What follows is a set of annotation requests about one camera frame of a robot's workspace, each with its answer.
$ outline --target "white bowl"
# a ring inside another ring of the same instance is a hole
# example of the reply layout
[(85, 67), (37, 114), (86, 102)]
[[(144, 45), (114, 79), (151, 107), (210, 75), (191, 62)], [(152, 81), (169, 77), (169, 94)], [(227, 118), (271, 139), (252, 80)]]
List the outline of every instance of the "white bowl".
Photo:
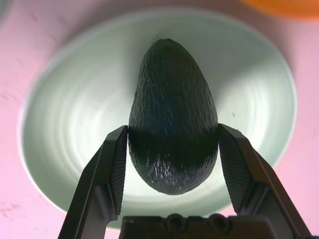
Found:
[[(128, 124), (142, 57), (160, 38), (179, 42), (194, 57), (219, 122), (240, 129), (271, 165), (280, 159), (295, 125), (296, 92), (286, 62), (268, 40), (234, 19), (202, 10), (130, 13), (62, 50), (36, 81), (23, 109), (22, 161), (35, 186), (61, 210), (68, 210), (84, 166), (106, 135)], [(229, 203), (219, 159), (198, 188), (168, 196), (150, 188), (127, 156), (121, 216), (205, 216)]]

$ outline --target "pink table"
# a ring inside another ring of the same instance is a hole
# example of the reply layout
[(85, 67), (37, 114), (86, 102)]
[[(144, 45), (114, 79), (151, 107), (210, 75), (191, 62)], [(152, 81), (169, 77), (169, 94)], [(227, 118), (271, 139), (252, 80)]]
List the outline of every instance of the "pink table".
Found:
[[(234, 1), (223, 2), (202, 0), (196, 5), (255, 26), (277, 44), (293, 70), (299, 98), (297, 129), (276, 172), (311, 232), (319, 235), (319, 23), (274, 19)], [(22, 168), (16, 137), (19, 112), (37, 75), (71, 35), (105, 16), (156, 4), (146, 0), (122, 3), (12, 0), (0, 24), (0, 238), (57, 238), (65, 215), (36, 191)], [(222, 213), (234, 214), (231, 208)], [(118, 234), (107, 231), (108, 238)]]

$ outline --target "avocado skin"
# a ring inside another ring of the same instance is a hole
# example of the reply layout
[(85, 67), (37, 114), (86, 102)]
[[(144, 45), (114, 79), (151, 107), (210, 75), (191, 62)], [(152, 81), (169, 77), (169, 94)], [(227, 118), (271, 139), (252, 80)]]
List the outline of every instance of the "avocado skin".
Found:
[(217, 158), (218, 118), (192, 56), (161, 39), (146, 52), (129, 119), (132, 163), (143, 180), (168, 195), (191, 191)]

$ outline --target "dark green avocado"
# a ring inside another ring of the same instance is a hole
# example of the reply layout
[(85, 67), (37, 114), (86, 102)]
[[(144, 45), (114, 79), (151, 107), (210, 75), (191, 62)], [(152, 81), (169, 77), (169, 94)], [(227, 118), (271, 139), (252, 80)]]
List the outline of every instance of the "dark green avocado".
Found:
[(218, 118), (199, 66), (177, 42), (146, 52), (129, 119), (134, 167), (155, 190), (179, 195), (204, 182), (217, 157)]

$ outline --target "orange object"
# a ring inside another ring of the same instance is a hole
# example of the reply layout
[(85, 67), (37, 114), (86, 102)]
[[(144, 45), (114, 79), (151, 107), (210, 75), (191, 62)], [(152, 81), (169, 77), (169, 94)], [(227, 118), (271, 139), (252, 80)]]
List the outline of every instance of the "orange object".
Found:
[(242, 2), (272, 15), (319, 20), (319, 0), (242, 0)]

